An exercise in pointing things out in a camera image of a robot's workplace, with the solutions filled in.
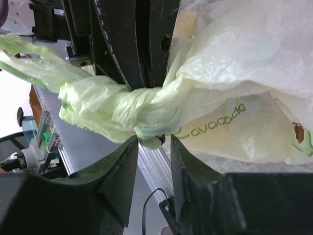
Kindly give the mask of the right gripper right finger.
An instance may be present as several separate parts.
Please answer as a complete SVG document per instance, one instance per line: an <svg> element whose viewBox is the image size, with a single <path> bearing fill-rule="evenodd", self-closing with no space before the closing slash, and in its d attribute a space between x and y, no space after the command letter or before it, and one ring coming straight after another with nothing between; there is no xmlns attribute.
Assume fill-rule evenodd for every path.
<svg viewBox="0 0 313 235"><path fill-rule="evenodd" d="M176 221L183 235L310 235L310 173L220 174L171 136Z"/></svg>

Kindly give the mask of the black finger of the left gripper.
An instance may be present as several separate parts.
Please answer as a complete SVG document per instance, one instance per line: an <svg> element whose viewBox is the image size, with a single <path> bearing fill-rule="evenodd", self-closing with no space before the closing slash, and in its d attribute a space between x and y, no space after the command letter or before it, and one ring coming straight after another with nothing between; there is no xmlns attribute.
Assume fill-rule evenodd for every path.
<svg viewBox="0 0 313 235"><path fill-rule="evenodd" d="M131 91L144 88L136 35L136 1L95 0L93 4L119 78Z"/></svg>

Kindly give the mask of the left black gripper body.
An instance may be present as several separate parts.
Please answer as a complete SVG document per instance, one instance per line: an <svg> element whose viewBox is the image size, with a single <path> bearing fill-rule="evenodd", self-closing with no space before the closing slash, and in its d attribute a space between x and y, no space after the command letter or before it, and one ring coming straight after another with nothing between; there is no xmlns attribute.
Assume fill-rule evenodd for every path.
<svg viewBox="0 0 313 235"><path fill-rule="evenodd" d="M68 41L69 62L77 67L94 64L92 45L93 0L32 0L32 38L45 43Z"/></svg>

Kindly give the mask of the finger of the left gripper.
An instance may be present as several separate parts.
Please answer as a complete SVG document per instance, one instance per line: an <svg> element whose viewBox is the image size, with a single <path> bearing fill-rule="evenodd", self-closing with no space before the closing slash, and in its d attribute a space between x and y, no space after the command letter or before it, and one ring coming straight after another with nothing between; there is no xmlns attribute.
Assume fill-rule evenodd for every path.
<svg viewBox="0 0 313 235"><path fill-rule="evenodd" d="M161 87L166 77L169 49L180 6L179 0L152 0L150 4L149 46L150 87Z"/></svg>

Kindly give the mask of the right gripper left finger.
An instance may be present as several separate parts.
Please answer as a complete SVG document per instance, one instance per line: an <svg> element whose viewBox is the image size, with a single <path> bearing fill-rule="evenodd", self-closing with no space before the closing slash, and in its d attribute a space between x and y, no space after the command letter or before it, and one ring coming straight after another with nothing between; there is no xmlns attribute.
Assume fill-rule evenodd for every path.
<svg viewBox="0 0 313 235"><path fill-rule="evenodd" d="M138 158L132 136L66 178L0 176L3 235L121 235L128 227Z"/></svg>

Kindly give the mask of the green avocado print plastic bag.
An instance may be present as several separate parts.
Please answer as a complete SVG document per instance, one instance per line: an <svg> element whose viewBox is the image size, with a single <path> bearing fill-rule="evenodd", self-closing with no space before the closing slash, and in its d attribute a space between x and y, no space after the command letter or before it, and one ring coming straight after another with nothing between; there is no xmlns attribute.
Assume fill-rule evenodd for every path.
<svg viewBox="0 0 313 235"><path fill-rule="evenodd" d="M250 163L313 161L313 3L222 0L174 40L160 88L129 91L54 50L1 35L1 68L57 93L60 118L122 143L160 147L174 134L193 153Z"/></svg>

